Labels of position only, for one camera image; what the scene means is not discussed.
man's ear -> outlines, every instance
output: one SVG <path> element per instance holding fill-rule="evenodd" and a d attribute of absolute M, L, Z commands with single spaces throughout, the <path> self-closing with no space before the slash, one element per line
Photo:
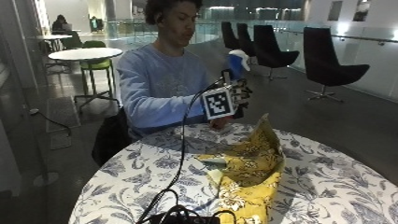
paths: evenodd
<path fill-rule="evenodd" d="M 162 24 L 162 19 L 164 19 L 162 13 L 158 13 L 154 17 L 154 21 L 156 21 L 157 25 Z"/>

man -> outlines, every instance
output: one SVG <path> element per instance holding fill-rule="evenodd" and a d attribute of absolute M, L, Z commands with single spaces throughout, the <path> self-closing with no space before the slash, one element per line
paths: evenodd
<path fill-rule="evenodd" d="M 120 59 L 121 94 L 133 139 L 178 126 L 194 94 L 209 85 L 198 56 L 188 52 L 196 32 L 201 0 L 148 0 L 145 21 L 158 27 L 154 43 L 130 50 Z M 204 122 L 200 100 L 188 123 Z M 222 129 L 228 119 L 210 121 Z"/>

man's hand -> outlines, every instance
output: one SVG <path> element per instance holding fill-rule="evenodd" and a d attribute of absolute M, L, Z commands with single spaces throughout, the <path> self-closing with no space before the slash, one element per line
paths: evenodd
<path fill-rule="evenodd" d="M 210 128 L 221 130 L 233 118 L 230 116 L 210 120 Z"/>

